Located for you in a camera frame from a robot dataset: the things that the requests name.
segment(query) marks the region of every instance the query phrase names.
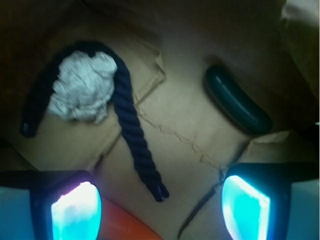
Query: navy blue rope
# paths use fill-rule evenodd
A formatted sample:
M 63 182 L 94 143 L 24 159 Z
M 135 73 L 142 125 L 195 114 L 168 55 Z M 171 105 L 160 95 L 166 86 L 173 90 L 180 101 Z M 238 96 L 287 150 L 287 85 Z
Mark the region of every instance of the navy blue rope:
M 39 75 L 26 100 L 22 110 L 21 134 L 25 137 L 35 136 L 53 93 L 52 87 L 59 74 L 59 64 L 74 51 L 85 52 L 90 57 L 93 57 L 96 52 L 104 52 L 114 59 L 117 71 L 114 75 L 115 87 L 112 100 L 122 128 L 121 134 L 130 148 L 134 160 L 134 168 L 141 181 L 153 194 L 157 202 L 167 199 L 169 192 L 161 181 L 160 173 L 156 170 L 152 154 L 144 138 L 144 131 L 141 129 L 140 121 L 137 117 L 132 97 L 130 73 L 124 61 L 103 43 L 80 41 L 64 48 L 55 55 L 52 62 Z

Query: light housing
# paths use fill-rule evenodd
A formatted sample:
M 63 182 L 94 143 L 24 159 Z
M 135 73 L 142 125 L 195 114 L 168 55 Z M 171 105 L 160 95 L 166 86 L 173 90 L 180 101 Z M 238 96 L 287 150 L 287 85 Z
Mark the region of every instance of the light housing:
M 9 205 L 10 200 L 7 201 L 12 212 L 11 218 L 19 218 L 24 214 L 21 211 L 30 212 L 31 219 L 25 222 L 32 223 L 33 233 L 28 236 L 39 240 L 97 238 L 102 218 L 102 200 L 89 172 L 7 171 L 1 174 L 0 186 L 6 191 L 23 191 L 24 196 L 28 196 L 24 198 L 28 203 L 17 214 L 14 214 L 15 206 Z M 10 238 L 14 236 L 14 227 L 30 233 L 30 229 L 22 226 L 6 226 L 6 239 L 16 238 Z
M 222 212 L 233 239 L 286 239 L 292 183 L 319 178 L 308 163 L 237 163 L 222 187 Z

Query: rope end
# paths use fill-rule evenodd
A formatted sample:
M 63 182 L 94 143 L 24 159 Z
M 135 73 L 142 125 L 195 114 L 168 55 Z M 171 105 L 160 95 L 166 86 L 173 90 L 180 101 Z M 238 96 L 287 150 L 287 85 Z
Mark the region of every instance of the rope end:
M 160 185 L 150 186 L 150 187 L 148 187 L 148 189 L 150 190 L 154 199 L 158 203 L 163 202 L 170 195 L 169 191 L 167 190 L 167 188 L 165 187 L 165 185 L 162 182 L 160 183 Z

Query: brown cardboard surface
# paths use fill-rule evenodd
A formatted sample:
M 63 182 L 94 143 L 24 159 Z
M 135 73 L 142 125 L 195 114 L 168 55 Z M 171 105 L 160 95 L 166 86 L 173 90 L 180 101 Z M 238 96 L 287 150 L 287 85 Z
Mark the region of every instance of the brown cardboard surface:
M 163 203 L 154 201 L 134 170 L 126 142 L 122 137 L 115 142 L 119 126 L 112 105 L 108 119 L 100 126 L 63 122 L 47 115 L 38 140 L 22 139 L 16 132 L 17 119 L 9 119 L 11 122 L 6 123 L 8 127 L 1 133 L 42 170 L 90 168 L 102 154 L 105 157 L 93 172 L 101 194 L 164 239 L 178 237 L 179 229 L 198 201 L 219 182 L 219 169 L 225 170 L 236 161 L 255 138 L 230 121 L 206 94 L 203 76 L 211 64 L 223 64 L 271 116 L 272 132 L 301 130 L 319 120 L 317 100 L 283 48 L 274 16 L 264 10 L 268 4 L 232 0 L 88 2 L 96 12 L 80 14 L 72 9 L 63 19 L 64 24 L 50 36 L 44 58 L 60 49 L 61 42 L 71 43 L 85 37 L 99 38 L 125 60 L 132 75 L 134 98 L 139 102 L 141 125 L 170 198 Z M 273 9 L 272 4 L 268 7 L 272 14 L 278 14 L 275 18 L 280 16 L 280 8 Z M 156 48 L 126 30 L 109 25 L 114 22 L 126 24 L 130 31 L 157 45 L 162 58 Z M 161 59 L 166 81 L 147 95 L 164 77 Z M 274 152 L 272 156 L 283 161 L 293 145 L 278 139 L 303 143 L 295 136 L 274 133 L 253 140 L 246 158 L 252 162 L 267 160 L 267 153 L 272 154 L 277 141 L 276 152 L 282 146 L 285 151 L 280 155 Z M 267 146 L 261 144 L 262 140 L 267 141 Z M 302 150 L 295 157 L 304 153 Z M 217 191 L 184 229 L 181 238 L 228 237 L 219 197 Z

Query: white surface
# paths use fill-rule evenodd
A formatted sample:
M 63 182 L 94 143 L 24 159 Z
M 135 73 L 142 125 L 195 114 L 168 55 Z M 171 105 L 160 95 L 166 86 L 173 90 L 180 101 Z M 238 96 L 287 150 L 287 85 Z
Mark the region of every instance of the white surface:
M 319 179 L 292 184 L 286 239 L 319 239 Z
M 0 240 L 35 239 L 26 189 L 0 186 Z
M 107 117 L 107 101 L 115 89 L 113 77 L 117 65 L 114 59 L 104 52 L 97 52 L 90 58 L 84 52 L 75 51 L 62 61 L 59 70 L 48 113 L 63 120 L 101 123 Z

